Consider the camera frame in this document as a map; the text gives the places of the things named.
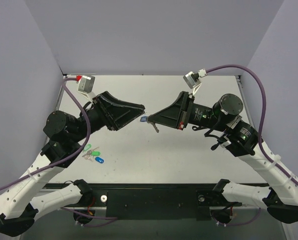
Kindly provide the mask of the dark blue key tag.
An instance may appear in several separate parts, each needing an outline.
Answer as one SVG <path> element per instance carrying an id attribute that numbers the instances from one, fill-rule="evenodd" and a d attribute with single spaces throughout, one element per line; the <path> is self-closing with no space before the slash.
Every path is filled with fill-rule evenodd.
<path id="1" fill-rule="evenodd" d="M 100 157 L 96 157 L 95 160 L 100 163 L 100 164 L 103 164 L 104 163 L 104 159 L 100 158 Z"/>

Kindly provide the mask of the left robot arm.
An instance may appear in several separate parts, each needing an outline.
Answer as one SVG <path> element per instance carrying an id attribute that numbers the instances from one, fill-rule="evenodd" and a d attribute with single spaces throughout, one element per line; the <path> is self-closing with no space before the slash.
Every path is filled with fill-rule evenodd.
<path id="1" fill-rule="evenodd" d="M 121 101 L 109 92 L 94 96 L 89 109 L 79 117 L 60 110 L 52 112 L 43 129 L 49 138 L 33 164 L 19 180 L 0 194 L 0 233 L 16 237 L 42 216 L 67 205 L 89 205 L 93 191 L 83 179 L 45 195 L 37 193 L 57 174 L 69 167 L 85 148 L 90 135 L 103 127 L 118 131 L 144 113 L 142 104 Z"/>

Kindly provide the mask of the bunch of keys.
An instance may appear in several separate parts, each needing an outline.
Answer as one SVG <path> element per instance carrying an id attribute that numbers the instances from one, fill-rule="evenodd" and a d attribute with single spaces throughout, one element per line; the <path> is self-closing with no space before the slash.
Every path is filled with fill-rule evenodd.
<path id="1" fill-rule="evenodd" d="M 92 153 L 93 153 L 93 150 L 88 150 L 86 151 L 84 154 L 83 154 L 83 158 L 85 160 L 89 160 L 89 161 L 92 161 Z"/>

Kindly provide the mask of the silver key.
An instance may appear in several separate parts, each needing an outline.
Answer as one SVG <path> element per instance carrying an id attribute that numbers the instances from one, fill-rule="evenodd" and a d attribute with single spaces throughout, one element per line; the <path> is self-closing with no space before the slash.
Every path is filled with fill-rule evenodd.
<path id="1" fill-rule="evenodd" d="M 154 130 L 156 131 L 156 133 L 159 133 L 159 129 L 157 128 L 156 124 L 153 122 L 150 122 L 150 124 L 152 125 L 152 127 L 154 128 Z"/>

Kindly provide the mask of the green key tag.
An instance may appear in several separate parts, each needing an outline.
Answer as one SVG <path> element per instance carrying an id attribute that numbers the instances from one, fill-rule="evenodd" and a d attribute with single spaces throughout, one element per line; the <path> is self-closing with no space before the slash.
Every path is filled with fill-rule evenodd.
<path id="1" fill-rule="evenodd" d="M 83 152 L 87 152 L 91 149 L 92 145 L 91 144 L 87 144 L 84 149 L 83 149 Z"/>
<path id="2" fill-rule="evenodd" d="M 97 156 L 100 156 L 101 153 L 100 153 L 99 151 L 93 151 L 93 152 L 91 153 L 91 155 L 97 157 Z"/>

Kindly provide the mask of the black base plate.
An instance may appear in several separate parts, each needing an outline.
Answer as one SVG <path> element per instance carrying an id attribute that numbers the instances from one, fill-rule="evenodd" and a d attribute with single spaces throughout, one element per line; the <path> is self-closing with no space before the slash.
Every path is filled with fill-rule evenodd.
<path id="1" fill-rule="evenodd" d="M 213 183 L 92 183 L 93 208 L 119 220 L 180 220 L 211 218 L 210 208 L 230 203 L 212 193 Z"/>

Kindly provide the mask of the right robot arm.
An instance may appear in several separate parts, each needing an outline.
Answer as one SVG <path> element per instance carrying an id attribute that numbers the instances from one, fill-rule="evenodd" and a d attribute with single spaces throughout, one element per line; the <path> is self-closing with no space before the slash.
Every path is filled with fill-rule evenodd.
<path id="1" fill-rule="evenodd" d="M 258 132 L 242 120 L 242 100 L 227 93 L 212 106 L 194 103 L 188 92 L 180 92 L 169 106 L 147 118 L 147 122 L 183 130 L 188 124 L 194 131 L 205 130 L 206 138 L 215 138 L 211 150 L 222 147 L 248 164 L 268 184 L 266 187 L 220 180 L 212 190 L 217 204 L 247 204 L 265 209 L 275 219 L 292 224 L 298 222 L 298 178 L 273 154 Z"/>

